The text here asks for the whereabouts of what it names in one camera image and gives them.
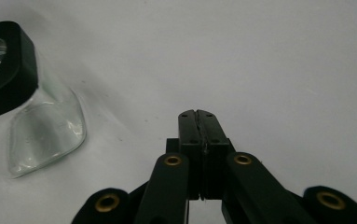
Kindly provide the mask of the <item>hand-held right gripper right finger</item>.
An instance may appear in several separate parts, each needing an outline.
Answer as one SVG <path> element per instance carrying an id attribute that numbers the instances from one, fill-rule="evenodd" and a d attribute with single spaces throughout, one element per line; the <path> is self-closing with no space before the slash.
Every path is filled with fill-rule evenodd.
<path id="1" fill-rule="evenodd" d="M 220 200 L 224 192 L 223 175 L 230 143 L 216 115 L 198 110 L 197 122 L 202 140 L 201 197 L 206 200 Z"/>

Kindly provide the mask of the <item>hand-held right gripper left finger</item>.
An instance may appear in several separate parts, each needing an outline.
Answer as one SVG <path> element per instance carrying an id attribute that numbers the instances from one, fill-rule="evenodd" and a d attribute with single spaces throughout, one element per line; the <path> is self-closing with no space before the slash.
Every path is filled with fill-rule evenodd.
<path id="1" fill-rule="evenodd" d="M 194 110 L 187 110 L 178 116 L 178 137 L 168 138 L 167 153 L 180 153 L 189 159 L 188 195 L 198 200 L 201 193 L 202 155 L 201 137 Z"/>

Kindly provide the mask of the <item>clear drinking glass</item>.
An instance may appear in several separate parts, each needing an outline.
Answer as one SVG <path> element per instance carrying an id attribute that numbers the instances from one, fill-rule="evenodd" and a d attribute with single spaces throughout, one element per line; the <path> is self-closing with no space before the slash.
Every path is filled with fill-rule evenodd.
<path id="1" fill-rule="evenodd" d="M 86 137 L 81 105 L 35 47 L 38 88 L 23 105 L 0 115 L 0 175 L 16 178 L 77 149 Z M 4 55 L 0 47 L 0 62 Z"/>

